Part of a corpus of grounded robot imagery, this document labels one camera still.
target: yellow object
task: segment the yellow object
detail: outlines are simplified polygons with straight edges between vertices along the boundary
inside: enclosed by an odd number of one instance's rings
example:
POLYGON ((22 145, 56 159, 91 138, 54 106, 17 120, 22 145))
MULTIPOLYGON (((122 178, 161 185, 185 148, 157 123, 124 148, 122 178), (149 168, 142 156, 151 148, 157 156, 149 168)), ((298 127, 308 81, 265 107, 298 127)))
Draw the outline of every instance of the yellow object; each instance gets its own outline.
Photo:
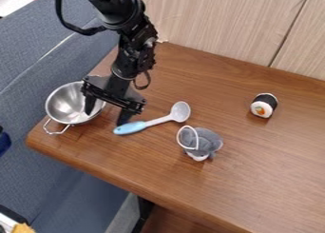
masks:
POLYGON ((25 223, 19 223, 13 228, 11 233, 35 233, 35 231, 25 223))

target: bowl handle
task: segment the bowl handle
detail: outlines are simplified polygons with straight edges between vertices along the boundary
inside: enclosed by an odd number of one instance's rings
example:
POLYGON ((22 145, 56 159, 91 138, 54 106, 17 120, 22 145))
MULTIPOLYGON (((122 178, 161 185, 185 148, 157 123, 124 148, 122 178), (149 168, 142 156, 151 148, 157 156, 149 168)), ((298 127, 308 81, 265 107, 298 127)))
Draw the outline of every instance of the bowl handle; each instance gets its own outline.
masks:
POLYGON ((52 119, 48 119, 45 124, 43 125, 43 130, 48 134, 48 135, 61 135, 64 134, 67 129, 71 126, 71 125, 66 125, 66 127, 62 130, 62 131, 49 131, 47 129, 48 124, 52 121, 52 119))

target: blue spoon handle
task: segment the blue spoon handle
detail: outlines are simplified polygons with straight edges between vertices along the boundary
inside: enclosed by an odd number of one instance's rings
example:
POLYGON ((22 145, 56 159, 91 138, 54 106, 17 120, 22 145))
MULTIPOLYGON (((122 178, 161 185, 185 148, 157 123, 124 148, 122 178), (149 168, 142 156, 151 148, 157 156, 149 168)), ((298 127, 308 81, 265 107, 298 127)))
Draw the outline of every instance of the blue spoon handle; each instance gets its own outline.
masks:
POLYGON ((128 124, 118 126, 113 130, 113 132, 116 135, 126 135, 137 131, 141 131, 145 128, 146 128, 145 122, 134 122, 134 123, 128 123, 128 124))

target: spoon head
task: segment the spoon head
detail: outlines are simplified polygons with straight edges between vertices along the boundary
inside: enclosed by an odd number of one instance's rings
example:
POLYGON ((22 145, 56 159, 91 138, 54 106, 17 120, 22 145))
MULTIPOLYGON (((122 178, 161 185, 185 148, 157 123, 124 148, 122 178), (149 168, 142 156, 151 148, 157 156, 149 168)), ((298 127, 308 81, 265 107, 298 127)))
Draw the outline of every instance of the spoon head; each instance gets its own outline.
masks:
POLYGON ((183 123, 191 115, 191 107, 184 101, 176 103, 170 112, 170 116, 175 122, 183 123))

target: tabletop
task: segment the tabletop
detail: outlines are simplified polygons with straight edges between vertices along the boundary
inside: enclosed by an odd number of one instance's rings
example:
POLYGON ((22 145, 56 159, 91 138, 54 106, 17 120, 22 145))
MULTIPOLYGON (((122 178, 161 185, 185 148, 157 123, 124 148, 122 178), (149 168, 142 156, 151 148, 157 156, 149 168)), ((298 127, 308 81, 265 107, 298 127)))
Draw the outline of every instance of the tabletop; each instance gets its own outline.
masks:
MULTIPOLYGON (((114 54, 92 73, 107 75, 114 54)), ((141 91, 148 104, 132 120, 161 117, 185 101, 187 125, 224 139, 214 160, 182 153, 176 133, 183 124, 114 135, 120 110, 110 105, 60 136, 44 132, 45 118, 27 144, 222 232, 324 232, 325 82, 172 44, 158 45, 151 74, 141 91), (269 120, 249 111, 261 92, 279 99, 269 120)))

